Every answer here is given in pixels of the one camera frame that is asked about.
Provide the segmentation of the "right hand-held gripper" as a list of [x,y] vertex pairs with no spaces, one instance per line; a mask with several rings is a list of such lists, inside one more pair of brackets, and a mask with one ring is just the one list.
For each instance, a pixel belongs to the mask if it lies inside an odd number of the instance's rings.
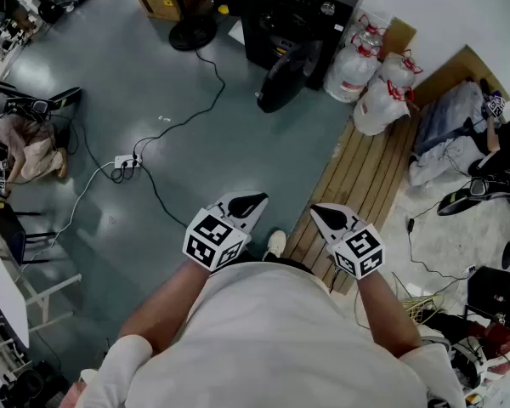
[[350,207],[313,204],[310,216],[338,269],[360,280],[385,263],[385,246],[376,228]]

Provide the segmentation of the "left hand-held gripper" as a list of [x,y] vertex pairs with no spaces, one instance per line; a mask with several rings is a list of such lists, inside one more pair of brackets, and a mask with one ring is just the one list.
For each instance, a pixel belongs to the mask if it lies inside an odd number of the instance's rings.
[[188,225],[182,252],[210,272],[235,260],[267,207],[261,191],[235,191],[202,208]]

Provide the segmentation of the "person's left forearm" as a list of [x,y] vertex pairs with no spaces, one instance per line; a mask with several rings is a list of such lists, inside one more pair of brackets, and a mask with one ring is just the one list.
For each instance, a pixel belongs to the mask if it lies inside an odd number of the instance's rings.
[[140,336],[150,344],[153,354],[165,351],[178,335],[210,274],[197,262],[185,261],[127,318],[118,338]]

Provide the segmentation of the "person's right forearm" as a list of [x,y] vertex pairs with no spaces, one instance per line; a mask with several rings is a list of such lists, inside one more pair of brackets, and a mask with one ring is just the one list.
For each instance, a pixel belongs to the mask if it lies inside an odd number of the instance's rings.
[[357,280],[357,287],[376,344],[396,358],[422,346],[416,325],[378,271]]

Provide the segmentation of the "wooden slat platform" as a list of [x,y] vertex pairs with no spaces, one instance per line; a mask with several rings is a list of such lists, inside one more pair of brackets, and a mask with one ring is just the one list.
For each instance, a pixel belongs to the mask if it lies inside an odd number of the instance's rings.
[[376,136],[360,133],[352,122],[346,125],[335,153],[287,240],[287,258],[311,269],[334,291],[341,294],[349,291],[353,277],[335,272],[326,242],[311,220],[310,206],[320,202],[344,204],[380,230],[407,169],[419,122],[416,115],[402,117]]

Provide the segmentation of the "person's white right shoe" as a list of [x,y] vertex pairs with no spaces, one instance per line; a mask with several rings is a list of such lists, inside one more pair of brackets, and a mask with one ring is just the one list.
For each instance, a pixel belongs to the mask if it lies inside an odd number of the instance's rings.
[[263,261],[276,261],[286,248],[286,233],[282,230],[274,231],[268,240]]

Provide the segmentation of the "person's black trousers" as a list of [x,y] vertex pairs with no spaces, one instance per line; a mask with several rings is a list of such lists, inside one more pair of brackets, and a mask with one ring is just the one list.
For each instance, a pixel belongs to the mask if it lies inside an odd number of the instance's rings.
[[234,260],[234,264],[243,264],[243,263],[255,263],[255,262],[264,262],[264,263],[275,263],[282,264],[288,267],[292,267],[295,269],[299,269],[305,273],[313,275],[311,269],[307,268],[302,263],[298,263],[290,258],[282,258],[278,257],[276,254],[268,253],[264,254],[262,257],[255,257],[249,251],[244,251],[240,254],[238,258]]

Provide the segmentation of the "black backpack rig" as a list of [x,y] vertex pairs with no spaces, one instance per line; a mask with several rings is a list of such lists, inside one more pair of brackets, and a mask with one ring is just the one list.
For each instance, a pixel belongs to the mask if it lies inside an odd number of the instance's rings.
[[38,99],[28,94],[12,93],[4,106],[5,113],[16,113],[34,121],[48,120],[54,111],[76,104],[82,96],[79,87],[70,88],[49,99]]
[[467,211],[483,201],[510,199],[510,181],[474,178],[467,187],[446,195],[438,205],[439,216],[451,216]]

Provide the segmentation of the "person's white shirt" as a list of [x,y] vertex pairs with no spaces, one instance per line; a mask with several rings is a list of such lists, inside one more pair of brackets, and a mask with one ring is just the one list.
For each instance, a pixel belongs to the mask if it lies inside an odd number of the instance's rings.
[[118,338],[76,408],[466,408],[442,345],[400,358],[313,275],[278,263],[211,273],[172,344]]

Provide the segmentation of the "blue plastic clothes bag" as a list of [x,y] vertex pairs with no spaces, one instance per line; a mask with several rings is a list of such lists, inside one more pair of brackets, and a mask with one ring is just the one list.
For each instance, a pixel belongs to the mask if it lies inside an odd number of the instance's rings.
[[410,185],[424,185],[449,170],[466,174],[484,157],[473,139],[486,129],[483,105],[480,86],[467,80],[422,108],[408,168]]

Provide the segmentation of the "black box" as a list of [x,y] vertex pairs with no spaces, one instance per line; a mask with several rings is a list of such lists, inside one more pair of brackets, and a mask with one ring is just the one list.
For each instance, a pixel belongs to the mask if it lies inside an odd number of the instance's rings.
[[510,328],[510,272],[483,266],[467,281],[468,312],[491,319],[503,315],[505,325]]

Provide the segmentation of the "flat brown cardboard sheet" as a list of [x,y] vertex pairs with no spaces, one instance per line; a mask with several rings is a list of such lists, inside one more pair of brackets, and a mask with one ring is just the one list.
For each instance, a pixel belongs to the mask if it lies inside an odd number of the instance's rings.
[[[416,33],[415,28],[393,17],[383,35],[382,57],[386,57],[389,52],[399,54],[406,51]],[[498,90],[506,101],[510,100],[508,92],[490,68],[468,45],[465,45],[431,76],[414,88],[414,103],[418,108],[422,108],[469,77],[475,82],[482,78],[486,79],[492,91]]]

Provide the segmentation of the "red bucket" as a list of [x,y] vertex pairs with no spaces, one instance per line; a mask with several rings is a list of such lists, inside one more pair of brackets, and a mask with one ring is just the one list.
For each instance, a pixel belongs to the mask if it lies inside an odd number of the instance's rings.
[[484,354],[489,373],[502,377],[510,370],[510,329],[501,323],[491,323],[484,333]]

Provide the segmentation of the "black chair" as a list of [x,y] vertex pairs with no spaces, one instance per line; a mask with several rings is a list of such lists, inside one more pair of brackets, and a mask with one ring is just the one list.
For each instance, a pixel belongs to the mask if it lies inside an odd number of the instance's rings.
[[26,244],[31,239],[47,239],[56,235],[55,231],[27,234],[19,217],[39,217],[40,212],[16,212],[8,203],[0,208],[0,237],[5,242],[13,260],[19,265],[29,264],[25,261]]

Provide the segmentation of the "white table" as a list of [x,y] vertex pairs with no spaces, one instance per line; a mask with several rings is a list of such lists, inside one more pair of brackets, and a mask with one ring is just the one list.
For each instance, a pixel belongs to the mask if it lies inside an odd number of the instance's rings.
[[[73,315],[72,312],[56,318],[49,316],[51,295],[82,280],[80,274],[61,281],[41,292],[37,292],[21,268],[12,257],[3,258],[0,254],[0,311],[13,330],[16,338],[25,348],[30,347],[30,335]],[[41,323],[32,326],[28,319],[28,309],[36,305],[41,311]]]

